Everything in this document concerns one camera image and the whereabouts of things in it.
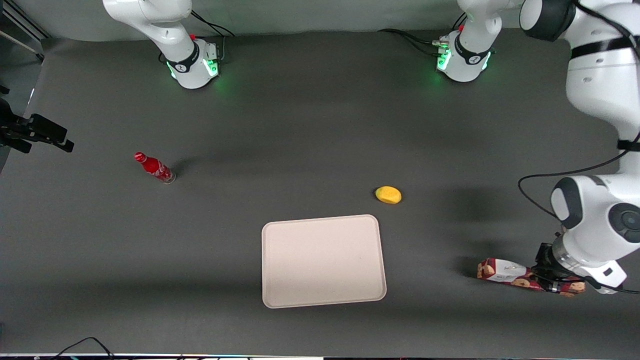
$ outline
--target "wire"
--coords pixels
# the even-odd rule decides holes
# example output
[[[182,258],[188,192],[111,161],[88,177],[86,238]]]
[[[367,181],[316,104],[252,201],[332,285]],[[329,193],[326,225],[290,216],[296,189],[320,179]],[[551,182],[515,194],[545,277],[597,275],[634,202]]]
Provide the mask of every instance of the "wire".
[[[629,29],[627,29],[625,26],[623,26],[619,22],[613,21],[613,20],[609,19],[608,17],[606,17],[605,15],[602,15],[601,13],[588,8],[588,7],[584,6],[583,4],[580,4],[579,0],[573,0],[573,4],[575,5],[575,7],[577,7],[580,10],[582,10],[583,12],[585,12],[585,13],[593,16],[593,17],[596,17],[597,19],[600,19],[600,20],[606,22],[612,28],[615,28],[616,30],[618,30],[618,32],[621,33],[622,36],[624,36],[625,38],[627,38],[629,40],[629,42],[631,43],[631,48],[633,48],[634,53],[636,54],[636,57],[638,58],[638,60],[640,60],[640,49],[638,48],[638,43],[637,43],[636,38],[634,37],[633,33],[631,33],[631,31],[629,31]]]
[[[427,40],[423,40],[419,37],[416,37],[414,35],[411,35],[409,33],[407,33],[406,31],[402,31],[402,30],[398,30],[398,29],[382,29],[382,30],[378,30],[379,32],[384,32],[384,33],[394,33],[394,34],[398,34],[400,35],[403,39],[405,39],[407,42],[409,42],[409,44],[411,44],[411,46],[413,46],[416,50],[420,51],[422,54],[428,55],[428,56],[433,56],[435,58],[439,57],[440,54],[438,53],[430,53],[426,50],[424,50],[423,48],[421,48],[419,46],[419,44],[422,45],[431,45],[430,41]]]
[[[104,350],[104,352],[107,354],[107,356],[109,356],[109,360],[113,360],[113,353],[106,346],[104,346],[104,344],[102,344],[100,342],[100,340],[94,338],[93,336],[89,336],[88,338],[84,338],[84,339],[78,341],[77,343],[75,343],[73,345],[69,345],[69,346],[65,347],[64,349],[62,349],[61,352],[58,352],[58,355],[54,356],[53,358],[57,359],[58,357],[60,357],[60,355],[64,354],[70,348],[72,348],[72,347],[74,347],[74,346],[76,346],[76,345],[78,345],[78,344],[80,344],[80,343],[82,343],[82,342],[84,342],[86,340],[93,340],[96,343],[98,343],[98,345],[100,345],[100,347]]]
[[[640,140],[640,132],[638,132],[638,135],[636,135],[636,138],[633,139],[633,141],[631,141],[631,142],[638,142],[638,140]],[[563,171],[563,172],[550,172],[550,173],[547,173],[547,174],[533,174],[533,175],[523,176],[518,180],[518,189],[520,190],[520,193],[522,193],[522,195],[524,195],[524,197],[527,198],[527,200],[531,201],[532,204],[534,204],[535,206],[537,206],[542,211],[544,211],[547,214],[549,214],[552,217],[554,217],[554,219],[559,220],[558,217],[556,216],[556,214],[554,214],[553,212],[547,210],[544,206],[538,204],[534,199],[532,199],[529,195],[527,195],[527,193],[522,188],[522,181],[525,181],[526,179],[531,179],[531,178],[534,178],[534,177],[554,177],[554,176],[566,176],[566,175],[579,174],[581,172],[594,170],[594,169],[606,166],[608,164],[611,164],[612,162],[622,158],[624,155],[627,155],[628,153],[629,153],[629,149],[624,150],[623,152],[619,153],[618,155],[614,156],[613,158],[611,158],[611,159],[609,159],[609,160],[607,160],[605,162],[602,162],[602,163],[599,163],[599,164],[596,164],[596,165],[593,165],[593,166],[590,166],[590,167],[586,167],[586,168],[579,168],[577,170]]]
[[[382,30],[378,30],[378,31],[379,32],[383,32],[383,33],[398,34],[398,35],[402,36],[403,38],[410,38],[411,40],[413,40],[415,42],[419,42],[420,44],[431,45],[431,42],[429,40],[421,39],[421,38],[419,38],[419,37],[417,37],[415,35],[411,35],[411,34],[407,33],[406,31],[403,31],[403,30],[386,28],[386,29],[382,29]]]
[[[227,37],[222,37],[222,55],[220,56],[220,61],[225,59],[225,39]]]
[[[222,35],[222,33],[220,33],[220,31],[218,31],[216,28],[220,28],[224,31],[226,31],[227,33],[229,33],[229,35],[231,36],[235,36],[236,34],[232,33],[231,31],[229,31],[229,29],[225,28],[224,26],[220,26],[217,24],[213,24],[212,22],[206,21],[202,16],[200,16],[200,14],[196,13],[195,11],[191,11],[191,14],[193,15],[193,17],[195,17],[196,19],[204,22],[205,24],[209,25],[209,27],[211,27],[213,30],[215,30],[218,34],[220,34],[221,37],[223,37],[224,35]]]
[[[573,0],[573,3],[578,9],[582,10],[583,12],[587,13],[590,16],[596,17],[596,18],[606,22],[607,24],[611,25],[616,30],[618,30],[618,32],[620,32],[625,38],[627,38],[629,40],[629,42],[631,43],[631,46],[633,47],[634,53],[636,54],[638,60],[640,60],[640,49],[638,48],[638,44],[636,42],[636,38],[631,33],[631,31],[629,31],[629,29],[627,29],[626,27],[622,26],[618,22],[615,22],[615,21],[607,18],[606,16],[602,15],[601,13],[598,13],[598,12],[592,10],[592,9],[589,9],[589,8],[585,7],[584,5],[580,4],[579,0]],[[632,142],[635,143],[635,142],[638,142],[638,140],[640,140],[640,131],[638,132],[638,135],[636,136],[636,138]],[[554,173],[549,173],[549,174],[534,174],[534,175],[524,176],[524,177],[521,177],[518,180],[518,189],[520,190],[520,193],[525,198],[527,198],[527,200],[529,200],[532,204],[537,206],[538,209],[540,209],[540,210],[544,211],[546,214],[549,214],[550,216],[554,217],[554,219],[559,220],[558,217],[556,216],[556,214],[554,214],[553,212],[549,211],[547,208],[545,208],[544,206],[540,205],[533,198],[531,198],[529,195],[527,195],[527,193],[522,188],[522,181],[524,181],[526,179],[531,179],[533,177],[565,176],[565,175],[578,174],[578,173],[581,173],[581,172],[594,170],[594,169],[603,167],[605,165],[608,165],[608,164],[610,164],[610,163],[622,158],[624,155],[626,155],[628,153],[629,153],[629,149],[624,150],[623,152],[619,153],[617,156],[614,156],[613,158],[611,158],[611,159],[609,159],[609,160],[607,160],[607,161],[605,161],[603,163],[599,163],[597,165],[593,165],[593,166],[586,167],[586,168],[581,168],[581,169],[578,169],[578,170],[565,171],[565,172],[554,172]]]
[[[614,286],[609,286],[609,285],[602,284],[602,283],[596,281],[596,279],[592,278],[591,276],[581,276],[581,275],[576,274],[575,272],[571,272],[569,270],[565,270],[565,269],[562,269],[562,268],[543,268],[543,267],[540,267],[540,268],[536,268],[536,269],[547,270],[547,271],[556,271],[556,272],[561,272],[561,273],[563,273],[565,275],[575,276],[580,280],[583,280],[583,281],[586,281],[586,282],[590,283],[595,288],[600,286],[600,287],[603,287],[603,288],[607,288],[607,289],[610,289],[610,290],[617,291],[619,293],[626,293],[626,294],[633,294],[633,295],[640,294],[640,291],[627,290],[627,289],[623,289],[622,287],[615,288]]]
[[[460,25],[462,25],[462,22],[466,19],[467,19],[467,13],[464,12],[462,13],[462,15],[458,17],[458,20],[456,20],[456,22],[453,23],[453,26],[451,26],[451,29],[456,30]]]

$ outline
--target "yellow object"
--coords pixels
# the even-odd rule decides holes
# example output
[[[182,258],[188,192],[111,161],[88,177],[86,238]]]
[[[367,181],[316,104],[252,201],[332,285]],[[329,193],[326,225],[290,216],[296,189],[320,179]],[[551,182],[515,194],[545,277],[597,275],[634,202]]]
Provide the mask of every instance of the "yellow object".
[[[397,204],[402,200],[400,190],[391,186],[382,186],[376,190],[376,197],[387,204]]]

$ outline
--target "beige tray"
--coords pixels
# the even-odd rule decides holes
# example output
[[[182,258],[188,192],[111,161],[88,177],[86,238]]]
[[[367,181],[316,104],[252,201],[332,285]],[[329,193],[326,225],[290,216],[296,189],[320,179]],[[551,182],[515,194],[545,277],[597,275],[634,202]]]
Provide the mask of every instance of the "beige tray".
[[[267,307],[376,301],[387,293],[372,215],[270,222],[262,228]]]

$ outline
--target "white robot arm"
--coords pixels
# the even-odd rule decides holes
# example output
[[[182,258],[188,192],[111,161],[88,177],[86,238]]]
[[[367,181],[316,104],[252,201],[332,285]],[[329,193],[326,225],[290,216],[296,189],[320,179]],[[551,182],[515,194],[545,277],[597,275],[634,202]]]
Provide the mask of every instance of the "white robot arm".
[[[616,260],[640,248],[639,19],[640,4],[632,0],[526,0],[520,12],[526,35],[554,41],[564,34],[572,49],[569,101],[618,130],[620,171],[558,182],[551,203],[564,233],[537,259],[545,278],[573,272],[600,293],[619,290],[627,275]]]
[[[109,15],[153,41],[167,59],[172,76],[188,89],[218,75],[214,44],[192,40],[179,22],[191,13],[191,0],[102,0]]]
[[[502,29],[499,10],[515,7],[515,0],[458,0],[467,14],[464,29],[440,37],[440,59],[436,70],[451,79],[472,81],[486,68],[491,46]]]

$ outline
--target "coca-cola bottle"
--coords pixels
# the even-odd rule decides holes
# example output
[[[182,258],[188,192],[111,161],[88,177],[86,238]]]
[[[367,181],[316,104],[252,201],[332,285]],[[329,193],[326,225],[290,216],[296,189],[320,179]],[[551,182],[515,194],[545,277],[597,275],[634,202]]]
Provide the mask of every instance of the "coca-cola bottle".
[[[134,159],[154,178],[162,181],[165,184],[171,184],[175,180],[175,174],[165,164],[161,163],[156,158],[149,158],[142,152],[136,152],[133,156]]]

